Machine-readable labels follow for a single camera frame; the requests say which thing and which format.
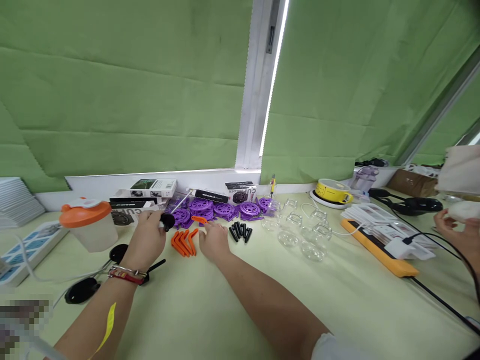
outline stack of paper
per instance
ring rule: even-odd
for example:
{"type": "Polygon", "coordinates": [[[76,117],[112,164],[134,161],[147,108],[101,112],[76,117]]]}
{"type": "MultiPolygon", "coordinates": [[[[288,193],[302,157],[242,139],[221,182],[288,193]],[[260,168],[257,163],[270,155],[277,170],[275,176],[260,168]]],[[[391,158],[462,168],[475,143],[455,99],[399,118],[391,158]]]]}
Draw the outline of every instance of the stack of paper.
{"type": "Polygon", "coordinates": [[[19,177],[0,177],[0,229],[21,227],[44,212],[19,177]]]}

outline person's right hand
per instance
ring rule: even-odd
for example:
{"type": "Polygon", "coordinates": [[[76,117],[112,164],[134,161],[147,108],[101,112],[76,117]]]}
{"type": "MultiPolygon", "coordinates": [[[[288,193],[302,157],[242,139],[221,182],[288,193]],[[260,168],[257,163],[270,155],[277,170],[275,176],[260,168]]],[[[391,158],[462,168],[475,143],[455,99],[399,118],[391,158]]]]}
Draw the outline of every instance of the person's right hand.
{"type": "Polygon", "coordinates": [[[228,228],[209,221],[205,224],[206,234],[200,231],[200,250],[208,260],[217,263],[222,257],[231,254],[228,239],[228,228]]]}
{"type": "Polygon", "coordinates": [[[440,211],[433,218],[436,229],[453,246],[455,246],[463,256],[476,257],[480,259],[480,219],[470,218],[465,221],[463,231],[455,231],[457,226],[455,220],[449,216],[448,209],[440,211]]]}

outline purple bottle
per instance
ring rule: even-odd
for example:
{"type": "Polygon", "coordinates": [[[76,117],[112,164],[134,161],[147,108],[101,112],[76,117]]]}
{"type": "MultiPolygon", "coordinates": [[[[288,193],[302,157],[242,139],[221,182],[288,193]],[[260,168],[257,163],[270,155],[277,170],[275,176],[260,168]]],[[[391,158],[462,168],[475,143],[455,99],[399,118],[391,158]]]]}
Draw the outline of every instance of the purple bottle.
{"type": "Polygon", "coordinates": [[[377,180],[377,174],[379,169],[375,166],[365,166],[356,172],[350,187],[354,190],[361,190],[368,192],[375,180],[377,180]]]}

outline orange lid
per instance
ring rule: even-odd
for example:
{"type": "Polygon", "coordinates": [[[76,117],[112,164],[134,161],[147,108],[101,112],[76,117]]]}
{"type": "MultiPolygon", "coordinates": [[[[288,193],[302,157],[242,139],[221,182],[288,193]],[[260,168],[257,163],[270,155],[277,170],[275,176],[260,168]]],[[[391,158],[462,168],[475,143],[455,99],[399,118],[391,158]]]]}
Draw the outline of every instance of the orange lid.
{"type": "Polygon", "coordinates": [[[96,223],[112,212],[106,201],[81,197],[61,207],[60,224],[65,228],[80,228],[96,223]]]}

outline green window blind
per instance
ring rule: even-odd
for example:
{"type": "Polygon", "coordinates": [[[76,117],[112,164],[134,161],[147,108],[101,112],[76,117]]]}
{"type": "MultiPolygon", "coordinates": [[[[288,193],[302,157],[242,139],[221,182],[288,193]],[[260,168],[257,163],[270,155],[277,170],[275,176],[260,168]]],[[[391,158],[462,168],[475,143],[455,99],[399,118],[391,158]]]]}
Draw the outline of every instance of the green window blind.
{"type": "Polygon", "coordinates": [[[393,161],[480,44],[467,0],[291,0],[261,181],[346,179],[393,161]]]}
{"type": "Polygon", "coordinates": [[[426,139],[412,162],[442,164],[445,161],[445,149],[454,146],[479,118],[480,76],[477,75],[426,139]]]}
{"type": "Polygon", "coordinates": [[[0,13],[0,101],[45,181],[234,166],[252,0],[4,0],[0,13]]]}

